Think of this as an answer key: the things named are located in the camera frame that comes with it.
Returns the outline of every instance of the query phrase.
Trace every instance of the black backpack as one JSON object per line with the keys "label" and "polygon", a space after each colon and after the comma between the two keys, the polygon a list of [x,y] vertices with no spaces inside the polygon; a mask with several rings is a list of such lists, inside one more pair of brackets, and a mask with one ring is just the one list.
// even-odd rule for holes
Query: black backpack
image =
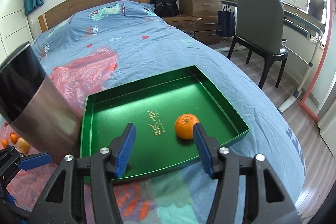
{"label": "black backpack", "polygon": [[175,16],[179,14],[177,0],[150,0],[154,4],[154,13],[159,17]]}

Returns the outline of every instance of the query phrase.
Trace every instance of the chair backrest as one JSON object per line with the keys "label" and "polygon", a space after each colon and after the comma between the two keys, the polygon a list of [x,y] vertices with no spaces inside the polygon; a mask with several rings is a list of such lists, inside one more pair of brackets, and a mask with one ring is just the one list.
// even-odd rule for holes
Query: chair backrest
{"label": "chair backrest", "polygon": [[284,28],[280,0],[237,0],[237,35],[270,54],[279,54]]}

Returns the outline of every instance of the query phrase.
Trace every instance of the green tray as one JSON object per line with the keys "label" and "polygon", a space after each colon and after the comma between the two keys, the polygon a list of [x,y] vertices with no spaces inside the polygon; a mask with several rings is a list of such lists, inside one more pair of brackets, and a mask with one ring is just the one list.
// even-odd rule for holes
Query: green tray
{"label": "green tray", "polygon": [[177,117],[185,113],[196,115],[207,134],[222,146],[236,143],[249,131],[218,88],[192,66],[88,96],[81,157],[108,146],[131,122],[137,136],[119,180],[150,178],[183,168],[199,160],[194,141],[182,140],[174,131]]}

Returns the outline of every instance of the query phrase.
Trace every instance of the backpack strap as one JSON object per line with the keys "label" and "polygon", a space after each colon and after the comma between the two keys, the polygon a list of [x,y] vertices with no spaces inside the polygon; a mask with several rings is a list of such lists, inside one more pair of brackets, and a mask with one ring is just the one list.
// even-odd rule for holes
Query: backpack strap
{"label": "backpack strap", "polygon": [[170,1],[170,0],[165,0],[165,3],[166,3],[166,5],[167,5],[168,10],[171,12],[171,14],[172,14],[172,15],[175,15],[175,11],[174,11],[174,9],[173,9],[173,6],[172,6],[172,4],[171,4],[171,1]]}
{"label": "backpack strap", "polygon": [[162,8],[162,1],[161,0],[155,0],[155,12],[157,15],[160,14],[161,8]]}

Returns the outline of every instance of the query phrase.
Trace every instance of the chair leg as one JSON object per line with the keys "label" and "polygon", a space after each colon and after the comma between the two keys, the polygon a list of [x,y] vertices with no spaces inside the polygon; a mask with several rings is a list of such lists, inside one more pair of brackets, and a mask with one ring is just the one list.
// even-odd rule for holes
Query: chair leg
{"label": "chair leg", "polygon": [[231,55],[232,55],[233,50],[234,50],[234,48],[235,48],[236,42],[237,42],[237,38],[236,38],[236,36],[234,36],[234,37],[233,37],[233,40],[232,40],[232,42],[231,42],[231,47],[230,47],[229,53],[227,54],[227,59],[230,59],[230,58],[231,58]]}
{"label": "chair leg", "polygon": [[250,62],[251,55],[252,55],[252,50],[249,50],[249,54],[247,55],[247,59],[246,59],[246,64]]}
{"label": "chair leg", "polygon": [[264,64],[264,70],[262,71],[262,75],[261,75],[261,78],[260,78],[260,81],[259,81],[259,85],[258,87],[260,87],[260,89],[263,88],[264,86],[264,83],[266,81],[266,77],[267,77],[267,74],[269,72],[269,69],[271,68],[271,65],[273,64],[273,57],[272,56],[266,56],[265,57],[265,64]]}
{"label": "chair leg", "polygon": [[286,61],[287,61],[287,58],[284,59],[284,60],[282,60],[281,68],[280,68],[279,75],[278,75],[278,80],[277,80],[277,83],[275,84],[275,87],[276,87],[276,88],[277,88],[277,87],[279,86],[279,84],[280,84],[282,74],[284,73],[284,69],[285,69]]}

